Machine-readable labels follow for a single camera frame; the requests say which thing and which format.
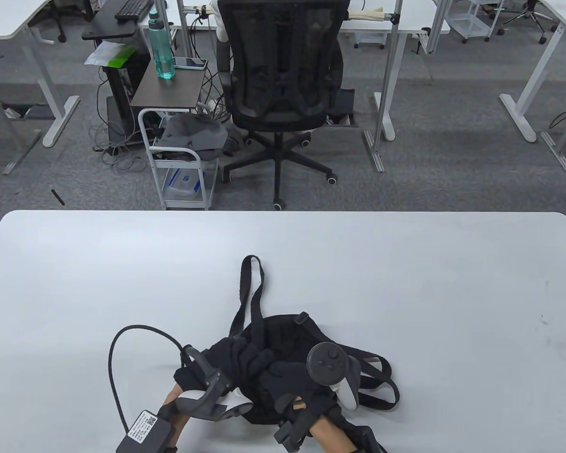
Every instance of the chair caster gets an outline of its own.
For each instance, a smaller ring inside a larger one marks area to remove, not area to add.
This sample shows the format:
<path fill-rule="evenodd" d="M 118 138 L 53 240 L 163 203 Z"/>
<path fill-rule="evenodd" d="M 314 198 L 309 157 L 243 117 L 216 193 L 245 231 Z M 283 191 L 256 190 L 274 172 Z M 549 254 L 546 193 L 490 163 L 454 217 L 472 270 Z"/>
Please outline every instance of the chair caster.
<path fill-rule="evenodd" d="M 275 200 L 273 202 L 273 207 L 275 208 L 275 211 L 282 211 L 285 209 L 285 202 L 283 200 Z"/>

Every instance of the gray carpet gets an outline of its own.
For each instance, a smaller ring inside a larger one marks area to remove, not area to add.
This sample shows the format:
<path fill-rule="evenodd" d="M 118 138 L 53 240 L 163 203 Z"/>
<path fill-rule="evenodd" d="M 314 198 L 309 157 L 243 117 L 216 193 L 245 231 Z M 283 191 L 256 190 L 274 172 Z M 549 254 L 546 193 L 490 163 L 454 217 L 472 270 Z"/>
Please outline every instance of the gray carpet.
<path fill-rule="evenodd" d="M 464 2 L 454 5 L 466 9 Z M 160 209 L 150 171 L 119 174 L 92 151 L 89 128 L 97 127 L 95 95 L 100 82 L 95 67 L 83 62 L 93 50 L 81 41 L 84 24 L 65 19 L 67 43 L 42 46 L 46 62 L 63 95 L 78 94 L 80 105 L 55 147 L 41 144 L 9 176 L 2 175 L 14 146 L 0 125 L 0 219 L 17 209 Z M 44 36 L 56 37 L 50 23 Z M 208 33 L 199 33 L 202 56 L 213 54 Z M 374 130 L 376 111 L 371 92 L 380 90 L 386 51 L 375 45 L 352 48 L 341 37 L 345 59 L 344 86 L 356 88 L 361 127 Z M 498 95 L 518 95 L 544 46 L 528 21 L 512 24 L 505 36 L 489 43 L 460 42 L 443 36 L 433 56 L 416 55 L 409 39 L 391 109 L 397 130 L 382 157 L 378 174 L 359 130 L 319 130 L 308 157 L 334 168 L 339 183 L 294 164 L 283 164 L 282 198 L 289 210 L 427 210 L 427 211 L 559 211 L 566 214 L 566 174 L 539 140 L 523 140 Z M 16 39 L 0 42 L 0 99 L 41 101 L 42 93 Z M 548 81 L 527 117 L 538 132 L 566 110 L 566 36 L 550 65 Z M 100 111 L 108 86 L 101 89 Z M 47 121 L 18 122 L 22 132 Z M 553 129 L 559 136 L 566 127 Z M 253 145 L 235 159 L 259 149 Z M 265 162 L 233 173 L 230 185 L 218 183 L 213 209 L 271 210 L 273 164 Z M 51 193 L 58 192 L 62 207 Z"/>

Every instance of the label sticker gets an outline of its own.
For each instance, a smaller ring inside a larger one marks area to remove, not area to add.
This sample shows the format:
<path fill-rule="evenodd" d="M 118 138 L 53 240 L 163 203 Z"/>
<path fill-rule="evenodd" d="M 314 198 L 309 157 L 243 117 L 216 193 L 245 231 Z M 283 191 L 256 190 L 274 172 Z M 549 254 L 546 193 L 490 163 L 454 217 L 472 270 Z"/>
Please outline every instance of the label sticker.
<path fill-rule="evenodd" d="M 128 431 L 128 436 L 136 440 L 139 444 L 142 444 L 157 420 L 158 418 L 150 412 L 141 412 L 134 422 L 134 425 L 132 425 L 132 428 L 130 428 L 130 431 Z"/>

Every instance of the white shirt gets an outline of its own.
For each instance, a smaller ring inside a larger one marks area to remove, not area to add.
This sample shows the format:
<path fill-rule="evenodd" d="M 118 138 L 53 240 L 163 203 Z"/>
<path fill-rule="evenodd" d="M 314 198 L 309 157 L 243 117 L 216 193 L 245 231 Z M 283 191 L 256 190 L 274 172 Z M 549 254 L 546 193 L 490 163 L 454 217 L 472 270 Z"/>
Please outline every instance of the white shirt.
<path fill-rule="evenodd" d="M 218 37 L 218 41 L 229 41 L 229 35 L 226 34 L 225 25 L 222 22 L 220 10 L 218 9 L 218 0 L 210 0 L 210 6 L 214 10 L 214 20 L 216 20 L 216 36 Z"/>

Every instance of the chair backrest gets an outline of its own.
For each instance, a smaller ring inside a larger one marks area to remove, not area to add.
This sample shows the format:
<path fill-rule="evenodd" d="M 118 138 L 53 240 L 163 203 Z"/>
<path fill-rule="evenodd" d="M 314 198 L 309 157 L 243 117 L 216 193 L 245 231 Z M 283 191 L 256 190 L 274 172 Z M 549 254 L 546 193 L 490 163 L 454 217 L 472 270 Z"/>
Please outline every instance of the chair backrest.
<path fill-rule="evenodd" d="M 320 127 L 341 85 L 337 34 L 350 0 L 220 0 L 233 55 L 229 110 L 240 127 Z"/>

